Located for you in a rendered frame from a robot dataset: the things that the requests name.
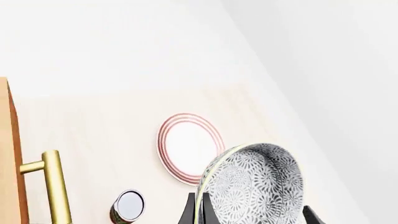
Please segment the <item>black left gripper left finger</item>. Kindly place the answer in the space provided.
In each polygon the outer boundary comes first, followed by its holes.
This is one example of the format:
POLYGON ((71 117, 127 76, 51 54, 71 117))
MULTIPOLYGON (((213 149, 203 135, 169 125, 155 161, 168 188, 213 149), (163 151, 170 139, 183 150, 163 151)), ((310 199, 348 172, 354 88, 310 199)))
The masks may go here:
MULTIPOLYGON (((178 224, 194 224, 195 194, 189 193, 188 199, 178 224)), ((208 192, 203 193, 203 222, 204 224, 220 224, 213 209, 211 198, 208 192)))

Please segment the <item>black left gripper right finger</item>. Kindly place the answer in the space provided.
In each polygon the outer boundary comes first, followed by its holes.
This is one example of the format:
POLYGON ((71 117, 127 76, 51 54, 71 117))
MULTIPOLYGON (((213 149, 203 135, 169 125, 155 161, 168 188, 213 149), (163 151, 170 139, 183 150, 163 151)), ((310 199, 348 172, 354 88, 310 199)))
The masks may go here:
POLYGON ((324 224, 324 222, 317 216, 317 214, 308 206, 305 205, 302 210, 306 224, 324 224))

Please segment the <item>wooden cabinet drawer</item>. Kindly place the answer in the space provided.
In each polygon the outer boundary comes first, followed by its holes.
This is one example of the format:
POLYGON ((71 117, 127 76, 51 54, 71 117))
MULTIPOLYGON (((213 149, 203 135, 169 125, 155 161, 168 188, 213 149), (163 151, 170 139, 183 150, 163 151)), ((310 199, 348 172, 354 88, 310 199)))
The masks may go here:
POLYGON ((0 77, 0 224, 29 224, 21 141, 8 80, 0 77))

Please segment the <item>white plate with red rings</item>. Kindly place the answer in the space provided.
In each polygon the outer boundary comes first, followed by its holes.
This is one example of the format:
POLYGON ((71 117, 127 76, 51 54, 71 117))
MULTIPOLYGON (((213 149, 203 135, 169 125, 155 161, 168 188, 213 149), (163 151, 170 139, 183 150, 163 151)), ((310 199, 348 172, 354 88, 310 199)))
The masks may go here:
POLYGON ((156 145, 166 171, 190 186, 197 186, 211 160, 226 150, 216 127, 194 113, 168 117, 158 130, 156 145))

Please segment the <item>tin with silver lid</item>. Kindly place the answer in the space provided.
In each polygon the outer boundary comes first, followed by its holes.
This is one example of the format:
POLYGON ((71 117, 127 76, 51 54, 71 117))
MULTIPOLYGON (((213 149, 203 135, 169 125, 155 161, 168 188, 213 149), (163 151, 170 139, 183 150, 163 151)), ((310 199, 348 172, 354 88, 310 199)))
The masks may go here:
POLYGON ((109 217, 113 224, 132 224, 144 213, 146 201, 143 195, 134 189, 123 191, 112 204, 109 217))

